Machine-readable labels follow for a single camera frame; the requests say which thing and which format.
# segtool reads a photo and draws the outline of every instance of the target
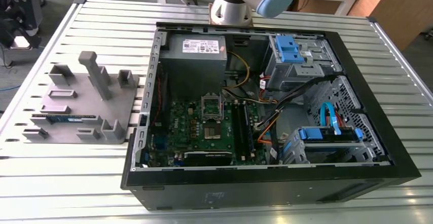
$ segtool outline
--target metal rail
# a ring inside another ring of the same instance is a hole
[[[148,211],[122,191],[128,145],[29,144],[23,129],[33,125],[53,64],[85,71],[81,51],[95,51],[109,72],[130,69],[145,85],[156,23],[209,22],[208,7],[87,0],[74,4],[0,120],[0,220],[33,223],[430,223],[433,219],[432,93],[394,47],[365,18],[284,13],[255,16],[256,26],[337,31],[423,178],[383,188],[340,204],[218,210]],[[141,107],[141,98],[134,108]],[[138,113],[132,113],[132,125]]]

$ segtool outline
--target ram slot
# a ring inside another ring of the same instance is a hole
[[[233,131],[236,138],[236,153],[238,161],[251,159],[251,122],[248,120],[247,105],[232,105]]]

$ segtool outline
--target blue plastic latch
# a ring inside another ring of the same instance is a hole
[[[284,153],[289,150],[291,146],[292,146],[292,141],[289,140],[289,142],[284,148]]]
[[[304,63],[304,57],[300,55],[299,47],[293,36],[291,35],[279,35],[276,37],[277,48],[281,54],[281,59],[284,63]]]
[[[363,140],[363,138],[364,138],[363,130],[360,128],[356,128],[355,133],[357,134],[359,139]]]
[[[307,133],[305,133],[304,129],[300,129],[300,136],[301,136],[301,139],[307,139]]]
[[[307,132],[307,139],[324,139],[323,132],[317,128],[304,129]]]

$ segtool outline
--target white label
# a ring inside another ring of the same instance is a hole
[[[220,53],[218,41],[185,40],[182,45],[184,53]]]
[[[265,80],[260,81],[260,88],[264,90],[267,89],[267,81]]]
[[[312,52],[309,51],[301,51],[301,55],[313,57]]]
[[[272,156],[277,159],[277,150],[275,150],[275,148],[271,148],[269,153],[271,153]]]

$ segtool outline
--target black machine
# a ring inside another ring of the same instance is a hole
[[[38,48],[38,35],[42,23],[41,0],[0,0],[0,43],[10,48],[15,38],[23,36],[29,42],[27,48]]]
[[[345,202],[420,172],[336,32],[158,23],[122,188],[149,210]]]

